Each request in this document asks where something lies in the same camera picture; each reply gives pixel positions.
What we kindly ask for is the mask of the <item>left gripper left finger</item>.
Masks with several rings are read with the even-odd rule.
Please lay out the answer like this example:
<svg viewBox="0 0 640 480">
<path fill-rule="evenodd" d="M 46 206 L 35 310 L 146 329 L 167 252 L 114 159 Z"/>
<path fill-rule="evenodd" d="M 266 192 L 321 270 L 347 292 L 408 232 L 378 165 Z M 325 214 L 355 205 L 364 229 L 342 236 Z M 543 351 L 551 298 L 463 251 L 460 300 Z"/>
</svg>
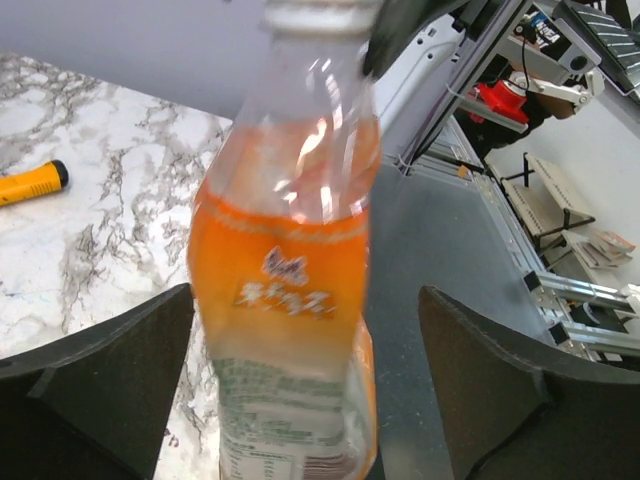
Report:
<svg viewBox="0 0 640 480">
<path fill-rule="evenodd" d="M 193 320 L 183 283 L 2 359 L 2 478 L 152 478 Z"/>
</svg>

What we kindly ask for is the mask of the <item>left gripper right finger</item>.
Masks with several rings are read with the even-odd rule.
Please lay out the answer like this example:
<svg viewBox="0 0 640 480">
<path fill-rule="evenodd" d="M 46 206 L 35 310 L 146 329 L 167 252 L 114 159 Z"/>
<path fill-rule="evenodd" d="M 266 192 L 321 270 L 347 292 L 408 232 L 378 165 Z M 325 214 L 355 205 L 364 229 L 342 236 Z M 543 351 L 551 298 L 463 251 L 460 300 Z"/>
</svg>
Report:
<svg viewBox="0 0 640 480">
<path fill-rule="evenodd" d="M 636 479 L 639 375 L 565 353 L 434 287 L 418 315 L 457 479 Z"/>
</svg>

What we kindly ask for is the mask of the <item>crushed orange label bottle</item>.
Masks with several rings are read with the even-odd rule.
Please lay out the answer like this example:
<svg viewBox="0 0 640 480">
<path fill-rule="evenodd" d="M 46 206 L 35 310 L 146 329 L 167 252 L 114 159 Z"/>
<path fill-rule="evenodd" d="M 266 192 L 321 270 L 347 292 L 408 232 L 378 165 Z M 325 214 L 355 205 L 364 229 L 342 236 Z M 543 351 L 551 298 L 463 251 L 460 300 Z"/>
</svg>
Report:
<svg viewBox="0 0 640 480">
<path fill-rule="evenodd" d="M 266 4 L 268 59 L 195 198 L 224 479 L 363 479 L 375 462 L 363 311 L 382 146 L 361 57 L 379 8 Z"/>
</svg>

